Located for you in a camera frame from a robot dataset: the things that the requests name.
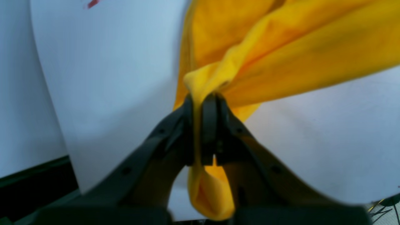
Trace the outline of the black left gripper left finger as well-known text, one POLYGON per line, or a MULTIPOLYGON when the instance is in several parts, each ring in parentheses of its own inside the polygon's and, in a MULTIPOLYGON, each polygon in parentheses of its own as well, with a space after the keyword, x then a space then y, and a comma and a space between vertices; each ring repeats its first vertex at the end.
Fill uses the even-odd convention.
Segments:
POLYGON ((173 225, 170 192, 193 162, 193 100, 187 95, 102 182, 65 205, 41 209, 33 225, 173 225))

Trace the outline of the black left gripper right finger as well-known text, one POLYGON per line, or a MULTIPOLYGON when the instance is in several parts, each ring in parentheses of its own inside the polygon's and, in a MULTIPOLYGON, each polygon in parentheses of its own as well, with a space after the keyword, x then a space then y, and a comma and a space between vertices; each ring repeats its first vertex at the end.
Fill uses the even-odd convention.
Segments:
POLYGON ((221 94, 201 105, 201 164, 224 169, 235 212, 229 225, 370 225, 361 206, 339 203, 298 178, 234 116, 221 94))

